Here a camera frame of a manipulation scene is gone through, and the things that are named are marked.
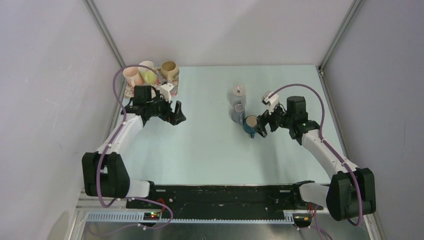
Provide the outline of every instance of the metal frame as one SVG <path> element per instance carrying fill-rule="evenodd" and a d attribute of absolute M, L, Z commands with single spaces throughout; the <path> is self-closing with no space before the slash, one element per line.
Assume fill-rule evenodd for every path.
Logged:
<path fill-rule="evenodd" d="M 118 48 L 109 33 L 105 22 L 103 21 L 103 18 L 96 7 L 96 4 L 93 0 L 83 0 L 85 3 L 88 11 L 90 12 L 95 24 L 97 25 L 100 33 L 104 37 L 104 40 L 106 44 L 108 45 L 111 53 L 113 54 L 113 57 L 115 58 L 116 62 L 120 67 L 125 66 L 125 62 L 123 58 L 121 57 Z M 347 33 L 350 25 L 352 24 L 354 18 L 357 16 L 361 6 L 363 5 L 364 0 L 354 0 L 351 4 L 346 16 L 344 17 L 342 24 L 340 25 L 339 29 L 337 30 L 336 35 L 334 36 L 328 50 L 326 51 L 321 63 L 319 66 L 317 66 L 317 72 L 319 75 L 319 79 L 321 81 L 322 88 L 324 90 L 324 95 L 327 99 L 328 106 L 330 109 L 331 117 L 334 120 L 334 125 L 336 127 L 337 136 L 339 138 L 339 141 L 341 143 L 342 151 L 345 154 L 346 157 L 349 157 L 349 151 L 346 144 L 346 141 L 344 141 L 342 129 L 340 128 L 339 124 L 339 118 L 337 115 L 337 111 L 334 108 L 334 104 L 331 98 L 331 95 L 329 93 L 329 89 L 326 83 L 326 79 L 324 77 L 324 70 L 327 66 L 329 60 L 331 59 L 333 53 L 335 52 L 336 48 L 338 47 L 339 43 L 341 42 L 342 38 Z M 120 86 L 119 90 L 119 97 L 124 97 L 124 91 L 125 91 L 125 81 L 122 81 L 122 86 Z M 105 134 L 105 139 L 108 137 L 110 132 L 113 130 L 119 116 L 120 110 L 118 103 L 115 104 L 113 111 L 112 111 L 112 117 L 110 118 L 108 130 Z M 85 194 L 84 189 L 82 190 L 80 194 L 80 198 L 78 200 L 77 206 L 74 211 L 74 215 L 71 220 L 70 228 L 68 229 L 66 240 L 80 240 L 84 233 L 84 227 L 85 223 L 87 222 L 87 217 L 89 216 L 89 212 L 91 211 L 99 211 L 101 209 L 102 212 L 113 212 L 113 211 L 119 211 L 119 212 L 142 212 L 146 209 L 127 209 L 125 208 L 125 201 L 117 201 L 113 206 L 110 208 L 102 208 L 100 203 L 97 201 L 97 197 L 91 197 L 87 196 Z M 287 213 L 307 213 L 308 211 L 303 210 L 294 210 L 294 211 L 288 211 Z M 328 213 L 328 211 L 325 209 L 324 211 L 321 211 L 322 213 Z M 384 230 L 378 215 L 378 212 L 372 214 L 372 215 L 366 215 L 364 216 L 364 221 L 367 226 L 368 234 L 372 240 L 382 240 L 386 239 L 386 236 L 384 234 Z"/>

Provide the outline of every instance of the white panel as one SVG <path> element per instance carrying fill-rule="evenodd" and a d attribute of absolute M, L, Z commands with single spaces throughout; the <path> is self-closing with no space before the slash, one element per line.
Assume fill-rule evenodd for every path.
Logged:
<path fill-rule="evenodd" d="M 118 65 L 81 0 L 0 9 L 0 239 L 63 239 L 81 158 L 107 130 Z"/>
<path fill-rule="evenodd" d="M 393 240 L 423 238 L 423 13 L 422 0 L 365 1 L 324 70 L 350 160 L 374 172 Z"/>
<path fill-rule="evenodd" d="M 318 65 L 352 0 L 97 0 L 124 61 Z"/>

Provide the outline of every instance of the table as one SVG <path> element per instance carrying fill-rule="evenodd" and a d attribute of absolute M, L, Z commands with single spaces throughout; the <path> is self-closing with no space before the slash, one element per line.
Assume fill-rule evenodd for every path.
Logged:
<path fill-rule="evenodd" d="M 329 183 L 324 169 L 287 129 L 268 129 L 266 138 L 257 134 L 250 139 L 230 118 L 234 86 L 246 87 L 246 116 L 257 116 L 267 109 L 261 102 L 266 91 L 292 83 L 309 85 L 321 95 L 327 112 L 324 134 L 341 151 L 314 65 L 181 67 L 178 95 L 172 100 L 181 101 L 187 120 L 172 126 L 151 118 L 125 154 L 129 175 L 160 185 Z M 289 96 L 304 96 L 309 118 L 320 122 L 320 103 L 310 90 L 292 87 L 278 94 L 283 105 Z"/>

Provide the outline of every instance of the gray mug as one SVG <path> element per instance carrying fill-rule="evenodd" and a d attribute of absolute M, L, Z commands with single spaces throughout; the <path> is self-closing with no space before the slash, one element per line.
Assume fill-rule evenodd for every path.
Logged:
<path fill-rule="evenodd" d="M 243 104 L 236 104 L 231 112 L 231 119 L 233 122 L 243 125 L 245 119 L 245 106 Z"/>

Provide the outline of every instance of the robotic arm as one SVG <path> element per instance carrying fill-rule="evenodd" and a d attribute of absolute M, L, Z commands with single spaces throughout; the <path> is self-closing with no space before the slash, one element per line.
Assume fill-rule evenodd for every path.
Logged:
<path fill-rule="evenodd" d="M 269 109 L 257 117 L 255 131 L 266 137 L 266 125 L 269 125 L 271 132 L 278 128 L 288 129 L 290 137 L 318 160 L 331 179 L 329 186 L 312 181 L 299 182 L 301 200 L 328 208 L 331 216 L 337 221 L 358 217 L 359 201 L 362 203 L 362 214 L 376 211 L 374 174 L 368 168 L 359 168 L 337 152 L 343 157 L 342 165 L 335 153 L 324 144 L 325 137 L 320 137 L 320 125 L 308 120 L 304 97 L 288 97 L 287 110 L 279 103 L 278 95 L 272 92 L 267 92 L 262 102 L 269 106 Z M 351 184 L 353 179 L 345 165 L 348 165 L 356 177 L 361 199 L 357 198 L 356 188 Z"/>
<path fill-rule="evenodd" d="M 125 168 L 125 156 L 134 137 L 142 130 L 151 117 L 159 117 L 172 125 L 178 125 L 186 120 L 181 112 L 181 102 L 176 101 L 175 111 L 171 108 L 171 92 L 174 85 L 165 83 L 156 89 L 150 85 L 135 86 L 134 97 L 127 106 L 126 121 L 122 129 L 120 122 L 116 125 L 107 140 L 96 152 L 87 152 L 82 157 L 82 171 L 84 177 L 85 193 L 88 196 L 97 196 L 96 173 L 101 152 L 107 145 L 109 148 L 100 171 L 100 189 L 104 197 L 125 198 L 147 197 L 150 192 L 150 182 L 130 179 Z"/>

